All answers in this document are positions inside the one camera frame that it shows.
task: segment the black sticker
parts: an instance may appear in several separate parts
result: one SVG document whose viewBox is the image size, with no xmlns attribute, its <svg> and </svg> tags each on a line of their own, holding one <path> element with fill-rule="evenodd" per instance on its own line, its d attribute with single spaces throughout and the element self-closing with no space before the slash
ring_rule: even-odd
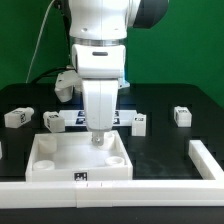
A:
<svg viewBox="0 0 224 224">
<path fill-rule="evenodd" d="M 21 123 L 24 123 L 26 121 L 26 115 L 25 113 L 20 115 Z"/>
<path fill-rule="evenodd" d="M 77 118 L 76 119 L 76 124 L 79 124 L 79 125 L 86 124 L 85 118 Z"/>
<path fill-rule="evenodd" d="M 75 181 L 87 181 L 87 172 L 74 173 Z"/>
<path fill-rule="evenodd" d="M 114 118 L 114 124 L 120 124 L 120 119 L 119 118 Z"/>
<path fill-rule="evenodd" d="M 144 121 L 144 118 L 135 118 L 135 121 Z"/>
<path fill-rule="evenodd" d="M 80 110 L 78 113 L 78 117 L 84 117 L 85 116 L 85 111 L 84 110 Z"/>
<path fill-rule="evenodd" d="M 58 118 L 59 116 L 57 114 L 55 115 L 50 115 L 49 118 Z"/>
<path fill-rule="evenodd" d="M 119 117 L 119 111 L 118 110 L 115 111 L 115 117 Z"/>
<path fill-rule="evenodd" d="M 187 110 L 178 110 L 179 113 L 187 113 Z"/>
</svg>

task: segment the printed label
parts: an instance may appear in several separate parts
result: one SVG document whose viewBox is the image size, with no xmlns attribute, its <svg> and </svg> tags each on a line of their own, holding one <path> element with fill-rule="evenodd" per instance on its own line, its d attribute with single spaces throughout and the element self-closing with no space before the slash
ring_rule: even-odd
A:
<svg viewBox="0 0 224 224">
<path fill-rule="evenodd" d="M 75 181 L 87 181 L 87 172 L 74 173 Z"/>
</svg>

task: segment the white block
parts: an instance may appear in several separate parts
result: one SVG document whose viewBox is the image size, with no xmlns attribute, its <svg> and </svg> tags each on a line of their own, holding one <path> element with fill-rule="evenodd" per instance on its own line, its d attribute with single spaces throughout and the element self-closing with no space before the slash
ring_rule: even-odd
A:
<svg viewBox="0 0 224 224">
<path fill-rule="evenodd" d="M 45 112 L 43 115 L 44 125 L 52 132 L 65 131 L 65 119 L 57 112 Z"/>
<path fill-rule="evenodd" d="M 191 127 L 192 114 L 187 107 L 174 107 L 174 120 L 178 127 Z"/>
<path fill-rule="evenodd" d="M 132 121 L 132 136 L 146 135 L 146 115 L 137 114 Z"/>
<path fill-rule="evenodd" d="M 189 156 L 203 179 L 224 180 L 222 168 L 200 140 L 191 140 Z"/>
<path fill-rule="evenodd" d="M 7 128 L 19 128 L 20 126 L 31 121 L 31 116 L 34 114 L 34 110 L 31 107 L 17 108 L 7 114 L 5 114 L 5 127 Z"/>
</svg>

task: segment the white box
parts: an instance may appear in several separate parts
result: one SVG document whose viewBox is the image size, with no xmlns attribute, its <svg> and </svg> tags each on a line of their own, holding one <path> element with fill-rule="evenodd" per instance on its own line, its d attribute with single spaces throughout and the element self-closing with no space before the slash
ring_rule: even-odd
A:
<svg viewBox="0 0 224 224">
<path fill-rule="evenodd" d="M 49 151 L 43 147 L 48 137 Z M 91 132 L 35 135 L 26 181 L 131 180 L 133 167 L 118 132 L 105 133 L 103 146 L 91 139 Z"/>
<path fill-rule="evenodd" d="M 33 114 L 34 114 L 34 110 L 31 107 L 17 108 L 4 115 L 5 127 L 19 128 L 20 126 L 31 121 L 31 116 Z"/>
<path fill-rule="evenodd" d="M 174 120 L 178 127 L 191 127 L 192 115 L 187 107 L 174 107 Z"/>
<path fill-rule="evenodd" d="M 52 133 L 65 131 L 65 119 L 57 112 L 45 112 L 43 115 L 44 125 Z"/>
<path fill-rule="evenodd" d="M 132 121 L 132 136 L 146 136 L 146 115 L 137 114 Z"/>
</svg>

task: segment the black cable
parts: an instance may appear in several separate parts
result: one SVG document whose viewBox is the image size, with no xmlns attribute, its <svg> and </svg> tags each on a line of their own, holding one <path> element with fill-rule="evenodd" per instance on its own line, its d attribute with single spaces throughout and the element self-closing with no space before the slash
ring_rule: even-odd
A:
<svg viewBox="0 0 224 224">
<path fill-rule="evenodd" d="M 37 78 L 33 79 L 32 82 L 31 82 L 31 84 L 36 84 L 42 78 L 55 76 L 55 75 L 50 75 L 53 72 L 57 72 L 57 71 L 70 71 L 70 70 L 76 71 L 75 68 L 68 68 L 68 67 L 58 67 L 58 68 L 50 69 L 50 70 L 44 72 L 43 74 L 39 75 Z"/>
</svg>

